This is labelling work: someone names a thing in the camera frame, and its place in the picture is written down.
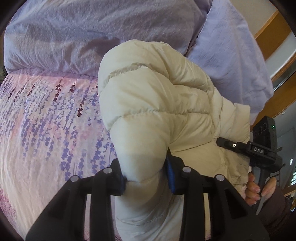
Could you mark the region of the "person's right hand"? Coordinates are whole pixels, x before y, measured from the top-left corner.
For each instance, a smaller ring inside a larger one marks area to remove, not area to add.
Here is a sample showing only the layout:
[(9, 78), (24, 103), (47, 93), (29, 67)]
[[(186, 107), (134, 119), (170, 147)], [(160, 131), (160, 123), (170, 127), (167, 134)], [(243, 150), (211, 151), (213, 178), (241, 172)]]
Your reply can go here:
[(271, 177), (263, 189), (255, 183), (255, 176), (252, 172), (248, 173), (248, 182), (245, 190), (245, 201), (248, 205), (252, 206), (257, 204), (258, 201), (263, 197), (265, 201), (274, 194), (277, 185), (275, 177)]

